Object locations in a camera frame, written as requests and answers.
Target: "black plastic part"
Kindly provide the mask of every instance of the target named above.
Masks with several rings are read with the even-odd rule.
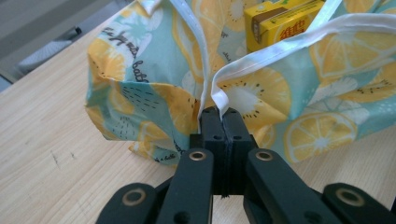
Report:
[[[246,183],[246,161],[248,153],[256,145],[242,120],[241,115],[234,109],[229,109],[223,116],[222,124],[228,142],[228,173],[227,194],[243,195]]]
[[[328,185],[322,197],[323,202],[341,218],[343,223],[396,223],[396,216],[384,205],[363,190],[348,184]]]
[[[341,223],[274,151],[251,150],[247,175],[274,223]]]
[[[169,189],[169,186],[171,185],[172,178],[170,177],[169,179],[165,180],[161,185],[157,186],[155,188],[155,191],[157,192],[157,206],[161,209],[163,206],[163,200],[165,199],[166,192]]]
[[[214,156],[213,193],[228,196],[226,174],[229,164],[226,148],[226,136],[219,119],[219,112],[215,107],[205,109],[201,116],[202,147],[211,151]]]
[[[156,196],[155,189],[150,185],[127,185],[111,197],[96,223],[154,223],[158,212]]]
[[[156,223],[211,223],[213,163],[208,150],[183,153]]]

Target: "wood grain surface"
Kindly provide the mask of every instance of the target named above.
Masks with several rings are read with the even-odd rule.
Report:
[[[0,93],[0,223],[93,223],[117,189],[174,169],[105,140],[84,111],[86,49],[106,22]],[[390,208],[396,127],[293,164],[312,188],[355,185]],[[247,223],[241,197],[215,197],[213,223]]]

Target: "yellow box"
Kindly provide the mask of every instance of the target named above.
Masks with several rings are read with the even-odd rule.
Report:
[[[303,33],[325,0],[263,2],[245,10],[247,51],[266,48]]]

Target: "lemon print fabric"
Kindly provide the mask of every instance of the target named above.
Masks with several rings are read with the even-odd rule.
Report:
[[[176,2],[133,1],[91,42],[86,111],[104,138],[177,165],[201,105],[221,109],[206,83],[288,162],[396,124],[395,1],[344,0],[333,18],[370,20],[345,16],[250,54],[243,10],[260,0],[189,0],[184,12]]]
[[[387,99],[396,94],[396,63],[383,66],[367,85],[340,96],[354,102],[368,103]]]
[[[286,130],[285,154],[289,161],[302,161],[351,143],[356,136],[356,126],[341,114],[301,116]]]

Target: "printed fabric bag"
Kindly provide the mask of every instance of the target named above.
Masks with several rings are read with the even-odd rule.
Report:
[[[396,123],[395,1],[327,1],[307,32],[247,54],[243,8],[258,3],[134,1],[89,47],[92,122],[170,165],[212,105],[288,162]]]

